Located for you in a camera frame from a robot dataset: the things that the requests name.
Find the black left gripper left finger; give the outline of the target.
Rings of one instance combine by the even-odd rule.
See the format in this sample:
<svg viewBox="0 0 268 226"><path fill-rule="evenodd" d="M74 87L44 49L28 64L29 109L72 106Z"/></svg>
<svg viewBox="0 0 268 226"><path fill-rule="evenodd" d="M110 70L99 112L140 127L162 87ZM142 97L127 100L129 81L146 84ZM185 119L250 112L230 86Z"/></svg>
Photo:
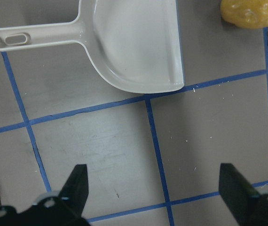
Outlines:
<svg viewBox="0 0 268 226"><path fill-rule="evenodd" d="M78 164L73 168L58 197L77 217L81 217L88 198L86 164Z"/></svg>

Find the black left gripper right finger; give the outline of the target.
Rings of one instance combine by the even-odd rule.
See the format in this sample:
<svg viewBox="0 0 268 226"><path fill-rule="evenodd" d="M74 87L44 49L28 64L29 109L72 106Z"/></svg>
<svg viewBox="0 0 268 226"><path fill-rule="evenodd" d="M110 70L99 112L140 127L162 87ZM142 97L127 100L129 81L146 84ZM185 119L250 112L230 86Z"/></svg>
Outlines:
<svg viewBox="0 0 268 226"><path fill-rule="evenodd" d="M236 221L248 221L260 193L231 163L221 163L219 194Z"/></svg>

